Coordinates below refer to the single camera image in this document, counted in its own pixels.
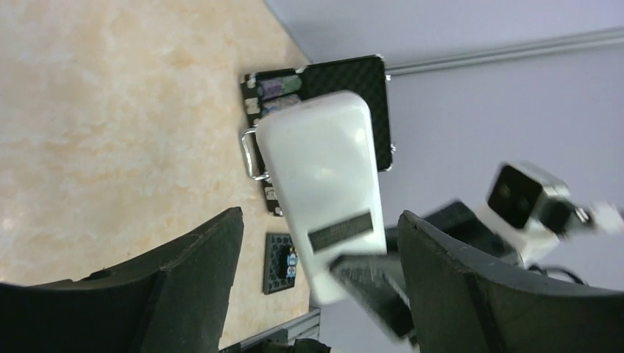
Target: metal handle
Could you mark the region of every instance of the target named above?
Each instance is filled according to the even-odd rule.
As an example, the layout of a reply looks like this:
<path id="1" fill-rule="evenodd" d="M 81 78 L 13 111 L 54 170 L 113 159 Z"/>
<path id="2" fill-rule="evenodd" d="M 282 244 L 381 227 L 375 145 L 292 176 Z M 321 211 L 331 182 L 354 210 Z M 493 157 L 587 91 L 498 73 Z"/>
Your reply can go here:
<path id="1" fill-rule="evenodd" d="M 255 126 L 250 127 L 249 129 L 244 130 L 241 133 L 241 147 L 243 147 L 245 166 L 247 167 L 247 176 L 259 182 L 261 180 L 267 180 L 269 178 L 269 173 L 266 171 L 260 175 L 254 174 L 253 168 L 253 159 L 251 148 L 247 145 L 247 135 L 255 134 Z"/>

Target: metal bar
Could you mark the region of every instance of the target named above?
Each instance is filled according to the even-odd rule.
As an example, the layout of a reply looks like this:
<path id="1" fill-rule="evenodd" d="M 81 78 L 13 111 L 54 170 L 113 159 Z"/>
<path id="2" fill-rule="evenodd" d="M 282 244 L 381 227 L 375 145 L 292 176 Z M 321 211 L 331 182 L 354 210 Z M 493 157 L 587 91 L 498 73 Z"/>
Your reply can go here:
<path id="1" fill-rule="evenodd" d="M 441 57 L 432 60 L 420 60 L 401 65 L 392 65 L 386 69 L 386 74 L 391 76 L 419 74 L 428 71 L 498 63 L 502 61 L 538 57 L 542 55 L 581 51 L 604 46 L 615 46 L 618 44 L 624 44 L 624 27 L 589 32 L 581 35 L 570 35 L 551 40 L 541 40 L 518 46 L 508 46 L 501 49 L 492 49 L 450 57 Z"/>

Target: black case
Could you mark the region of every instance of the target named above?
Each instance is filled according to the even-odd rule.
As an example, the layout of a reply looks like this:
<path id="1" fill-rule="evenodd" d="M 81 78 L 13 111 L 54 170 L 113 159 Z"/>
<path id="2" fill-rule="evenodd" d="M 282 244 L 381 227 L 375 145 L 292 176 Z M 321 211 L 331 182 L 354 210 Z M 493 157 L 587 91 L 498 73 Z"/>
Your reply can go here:
<path id="1" fill-rule="evenodd" d="M 378 55 L 371 55 L 308 65 L 297 70 L 288 68 L 244 75 L 241 80 L 241 91 L 247 122 L 250 127 L 254 126 L 255 121 L 262 119 L 260 112 L 264 109 L 262 98 L 258 95 L 256 82 L 295 74 L 299 75 L 302 80 L 302 87 L 296 94 L 303 101 L 340 90 L 350 90 L 366 101 L 371 112 L 377 169 L 379 171 L 390 170 L 394 147 L 390 137 L 386 67 L 383 58 Z M 262 161 L 255 141 L 254 147 L 256 166 L 260 172 L 264 172 L 264 161 Z M 272 184 L 263 180 L 262 186 L 269 211 L 275 215 L 282 215 L 280 205 L 273 197 Z"/>

